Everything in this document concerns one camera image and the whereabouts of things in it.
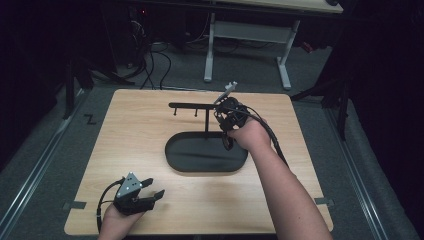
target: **silver metal part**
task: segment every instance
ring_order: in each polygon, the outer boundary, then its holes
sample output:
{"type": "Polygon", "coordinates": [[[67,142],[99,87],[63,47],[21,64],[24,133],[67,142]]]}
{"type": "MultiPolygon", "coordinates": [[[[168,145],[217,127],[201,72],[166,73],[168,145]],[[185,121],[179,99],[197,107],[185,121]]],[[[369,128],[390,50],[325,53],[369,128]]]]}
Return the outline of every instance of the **silver metal part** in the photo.
{"type": "Polygon", "coordinates": [[[118,193],[116,196],[118,198],[123,197],[129,193],[132,193],[134,191],[137,191],[142,188],[142,184],[140,181],[138,181],[137,177],[134,175],[134,173],[130,172],[128,173],[128,176],[125,178],[124,183],[119,188],[118,193]]]}

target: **forearm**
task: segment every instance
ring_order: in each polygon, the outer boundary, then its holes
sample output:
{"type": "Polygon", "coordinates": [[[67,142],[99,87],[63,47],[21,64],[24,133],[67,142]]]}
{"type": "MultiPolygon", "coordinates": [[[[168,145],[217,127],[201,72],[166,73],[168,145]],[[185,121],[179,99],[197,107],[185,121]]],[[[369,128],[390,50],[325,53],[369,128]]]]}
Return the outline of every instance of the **forearm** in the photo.
{"type": "Polygon", "coordinates": [[[331,239],[314,201],[279,156],[267,146],[251,150],[279,239],[331,239]]]}

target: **desk leg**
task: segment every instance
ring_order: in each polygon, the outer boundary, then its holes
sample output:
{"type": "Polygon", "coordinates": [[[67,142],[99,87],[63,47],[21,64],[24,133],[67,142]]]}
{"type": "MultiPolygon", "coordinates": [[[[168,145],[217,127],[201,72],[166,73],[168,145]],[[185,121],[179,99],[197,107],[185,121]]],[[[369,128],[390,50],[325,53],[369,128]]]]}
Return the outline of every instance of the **desk leg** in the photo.
{"type": "Polygon", "coordinates": [[[297,29],[299,28],[299,24],[300,24],[299,20],[294,22],[293,27],[290,31],[289,36],[288,36],[288,40],[287,40],[287,43],[286,43],[286,48],[285,48],[284,54],[283,54],[282,57],[277,57],[277,64],[278,64],[278,69],[280,70],[281,82],[283,83],[283,88],[285,90],[291,89],[290,79],[289,79],[289,76],[287,74],[287,69],[286,69],[286,61],[287,61],[287,57],[289,56],[290,49],[293,45],[294,38],[296,37],[296,33],[297,33],[297,29]]]}
{"type": "Polygon", "coordinates": [[[212,81],[212,69],[213,69],[213,38],[215,35],[215,13],[211,13],[211,23],[209,29],[209,46],[208,46],[208,55],[206,56],[206,66],[205,66],[205,82],[212,81]]]}

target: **black metal rod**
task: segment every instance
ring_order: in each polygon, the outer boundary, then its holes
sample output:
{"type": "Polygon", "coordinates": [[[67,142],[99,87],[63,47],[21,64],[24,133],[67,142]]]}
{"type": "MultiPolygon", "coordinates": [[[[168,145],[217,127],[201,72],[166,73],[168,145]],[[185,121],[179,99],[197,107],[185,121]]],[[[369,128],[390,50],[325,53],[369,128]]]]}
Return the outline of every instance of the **black metal rod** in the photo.
{"type": "Polygon", "coordinates": [[[177,103],[170,102],[168,104],[170,108],[185,108],[185,109],[205,109],[211,110],[215,109],[218,105],[215,104],[204,104],[204,103],[177,103]]]}

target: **metal rail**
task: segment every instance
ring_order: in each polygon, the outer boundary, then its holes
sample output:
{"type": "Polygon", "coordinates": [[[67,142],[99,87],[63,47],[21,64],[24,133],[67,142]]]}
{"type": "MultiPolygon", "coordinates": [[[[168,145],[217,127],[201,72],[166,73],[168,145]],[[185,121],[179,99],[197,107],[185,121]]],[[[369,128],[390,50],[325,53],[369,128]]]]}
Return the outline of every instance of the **metal rail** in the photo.
{"type": "Polygon", "coordinates": [[[6,214],[3,216],[0,222],[0,239],[7,239],[16,222],[18,221],[21,213],[24,211],[27,203],[31,199],[32,194],[37,189],[38,184],[41,182],[41,179],[47,171],[47,168],[52,162],[56,147],[58,146],[66,129],[68,128],[69,123],[72,121],[73,115],[81,106],[81,103],[86,99],[86,95],[88,94],[82,89],[77,93],[77,104],[74,111],[67,119],[63,120],[59,128],[53,134],[52,138],[47,144],[47,147],[44,149],[43,153],[38,159],[37,164],[16,195],[6,214]]]}
{"type": "Polygon", "coordinates": [[[340,138],[340,135],[337,131],[337,120],[334,116],[334,113],[331,109],[324,109],[324,113],[327,117],[327,120],[332,125],[332,132],[336,137],[340,149],[342,150],[342,153],[344,155],[344,159],[348,168],[349,178],[352,182],[352,186],[358,197],[359,203],[361,204],[365,218],[368,221],[368,225],[370,226],[374,239],[389,239],[384,229],[384,226],[381,223],[380,217],[378,216],[378,212],[375,208],[374,202],[371,196],[369,195],[364,185],[364,182],[362,181],[361,175],[359,174],[355,161],[352,157],[352,154],[350,153],[349,147],[347,143],[340,138]]]}

